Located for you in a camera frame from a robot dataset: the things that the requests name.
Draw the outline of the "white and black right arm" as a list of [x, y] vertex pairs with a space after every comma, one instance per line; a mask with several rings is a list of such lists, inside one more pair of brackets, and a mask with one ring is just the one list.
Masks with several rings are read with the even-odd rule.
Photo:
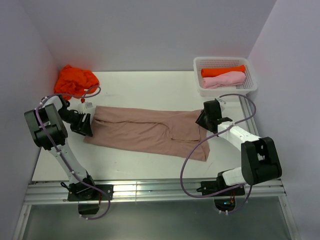
[[218, 173], [216, 189], [229, 194], [235, 185], [254, 186], [282, 176], [282, 167], [275, 143], [270, 137], [260, 137], [236, 126], [229, 117], [222, 116], [218, 100], [203, 103], [196, 123], [236, 147], [241, 153], [240, 167]]

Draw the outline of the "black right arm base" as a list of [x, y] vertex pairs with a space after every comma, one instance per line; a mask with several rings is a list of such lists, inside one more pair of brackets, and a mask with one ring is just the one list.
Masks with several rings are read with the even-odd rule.
[[216, 194], [215, 197], [224, 197], [214, 200], [214, 206], [222, 212], [230, 212], [236, 208], [236, 197], [244, 196], [245, 189], [244, 187], [235, 185], [228, 186], [224, 182], [219, 180], [212, 181], [202, 181], [200, 187], [196, 189], [198, 193], [201, 193], [202, 196], [207, 196], [210, 194], [215, 194], [216, 192], [221, 192]]

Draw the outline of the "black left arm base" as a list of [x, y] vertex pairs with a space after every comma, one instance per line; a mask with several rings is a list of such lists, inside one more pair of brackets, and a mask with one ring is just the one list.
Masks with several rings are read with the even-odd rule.
[[78, 213], [82, 217], [94, 218], [100, 210], [102, 201], [110, 202], [113, 198], [114, 186], [112, 184], [95, 184], [88, 177], [83, 180], [87, 185], [61, 182], [60, 185], [68, 190], [67, 201], [78, 203]]

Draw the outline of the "dusty pink t-shirt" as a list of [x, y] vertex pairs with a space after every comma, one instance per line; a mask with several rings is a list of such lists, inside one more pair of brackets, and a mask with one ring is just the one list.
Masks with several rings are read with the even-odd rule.
[[196, 124], [201, 111], [161, 111], [97, 106], [91, 123], [93, 136], [84, 143], [205, 162], [210, 153], [207, 130]]

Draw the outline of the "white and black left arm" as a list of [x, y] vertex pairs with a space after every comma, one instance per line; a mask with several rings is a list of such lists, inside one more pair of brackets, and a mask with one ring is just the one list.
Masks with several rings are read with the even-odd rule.
[[96, 197], [98, 188], [88, 171], [73, 154], [67, 138], [64, 123], [69, 124], [73, 133], [92, 137], [91, 114], [71, 109], [70, 102], [61, 95], [44, 97], [34, 110], [24, 113], [24, 118], [34, 143], [48, 151], [59, 162], [67, 174], [69, 184], [61, 183], [70, 194], [86, 200]]

